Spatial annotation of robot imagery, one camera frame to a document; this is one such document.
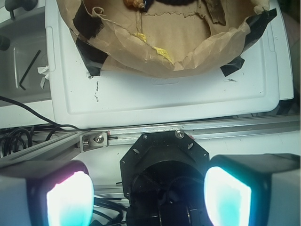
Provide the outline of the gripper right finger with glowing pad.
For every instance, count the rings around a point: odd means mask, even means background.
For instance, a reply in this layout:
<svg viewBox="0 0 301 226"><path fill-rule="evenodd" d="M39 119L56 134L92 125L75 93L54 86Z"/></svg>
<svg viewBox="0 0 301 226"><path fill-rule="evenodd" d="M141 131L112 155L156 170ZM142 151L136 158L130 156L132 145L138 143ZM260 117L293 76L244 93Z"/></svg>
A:
<svg viewBox="0 0 301 226"><path fill-rule="evenodd" d="M299 226L301 157L227 154L210 160L204 198L214 226Z"/></svg>

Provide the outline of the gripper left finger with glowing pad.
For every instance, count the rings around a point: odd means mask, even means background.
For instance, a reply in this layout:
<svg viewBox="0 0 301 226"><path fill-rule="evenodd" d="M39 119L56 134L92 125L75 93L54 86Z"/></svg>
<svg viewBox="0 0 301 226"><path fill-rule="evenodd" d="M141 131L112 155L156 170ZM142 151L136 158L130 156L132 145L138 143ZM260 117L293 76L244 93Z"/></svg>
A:
<svg viewBox="0 0 301 226"><path fill-rule="evenodd" d="M87 226L94 186L81 161L1 161L2 226Z"/></svg>

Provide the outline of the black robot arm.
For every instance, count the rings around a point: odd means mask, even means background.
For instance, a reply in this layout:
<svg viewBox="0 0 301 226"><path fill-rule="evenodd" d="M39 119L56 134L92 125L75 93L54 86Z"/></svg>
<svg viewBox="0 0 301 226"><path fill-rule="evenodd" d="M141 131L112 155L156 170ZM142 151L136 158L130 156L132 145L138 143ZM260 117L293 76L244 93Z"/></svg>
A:
<svg viewBox="0 0 301 226"><path fill-rule="evenodd" d="M86 165L2 161L3 226L97 226L94 206L116 210L110 226L298 226L301 158L291 153L209 153L187 135L141 135L120 160L124 207L95 197Z"/></svg>

